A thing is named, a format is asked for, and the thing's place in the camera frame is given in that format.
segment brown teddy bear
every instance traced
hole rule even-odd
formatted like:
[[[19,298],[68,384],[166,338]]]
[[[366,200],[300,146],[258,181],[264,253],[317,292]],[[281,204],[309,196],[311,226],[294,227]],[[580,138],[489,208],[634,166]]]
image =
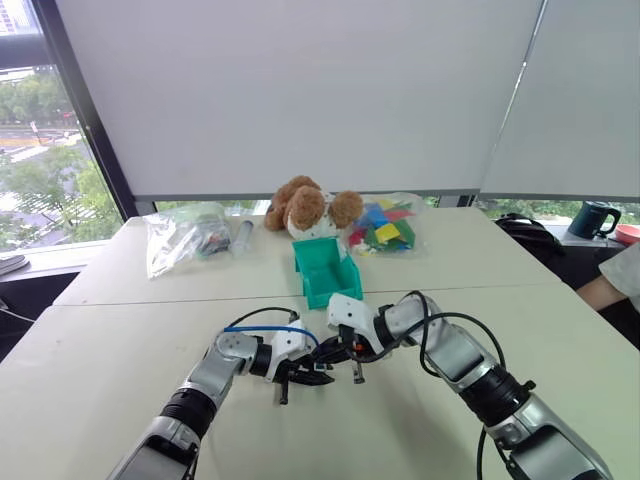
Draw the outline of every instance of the brown teddy bear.
[[[296,240],[332,237],[362,214],[362,198],[356,192],[337,195],[323,192],[304,175],[280,187],[271,199],[264,225],[272,231],[287,228]]]

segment plastic bag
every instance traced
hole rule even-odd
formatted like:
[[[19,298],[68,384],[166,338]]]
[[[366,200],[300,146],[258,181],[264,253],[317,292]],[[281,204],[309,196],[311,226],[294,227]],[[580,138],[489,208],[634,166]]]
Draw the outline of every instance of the plastic bag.
[[[364,213],[346,231],[358,255],[416,255],[424,251],[421,214],[427,208],[412,193],[363,195]]]
[[[216,202],[174,208],[143,218],[147,224],[148,278],[158,277],[179,263],[225,251],[231,243],[224,207]]]

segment teal plastic basket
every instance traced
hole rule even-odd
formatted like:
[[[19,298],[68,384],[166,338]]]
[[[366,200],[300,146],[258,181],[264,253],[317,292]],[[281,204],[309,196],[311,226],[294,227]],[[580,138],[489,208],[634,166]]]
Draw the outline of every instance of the teal plastic basket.
[[[340,260],[337,238],[293,242],[293,251],[309,309],[325,308],[334,293],[362,300],[358,267],[348,254]]]

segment dark blue mug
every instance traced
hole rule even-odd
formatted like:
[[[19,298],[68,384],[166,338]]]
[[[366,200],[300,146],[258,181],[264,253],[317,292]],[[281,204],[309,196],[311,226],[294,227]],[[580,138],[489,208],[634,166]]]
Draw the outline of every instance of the dark blue mug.
[[[613,217],[609,230],[600,230],[607,217]],[[620,210],[616,210],[604,202],[582,202],[582,208],[569,225],[569,233],[578,237],[592,239],[596,235],[604,237],[613,232],[620,220]]]

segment red bowl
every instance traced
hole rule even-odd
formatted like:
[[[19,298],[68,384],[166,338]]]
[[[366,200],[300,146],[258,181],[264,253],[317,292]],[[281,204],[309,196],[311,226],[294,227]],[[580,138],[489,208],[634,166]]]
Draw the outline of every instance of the red bowl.
[[[618,225],[616,227],[616,240],[625,245],[640,242],[640,228],[633,225]]]

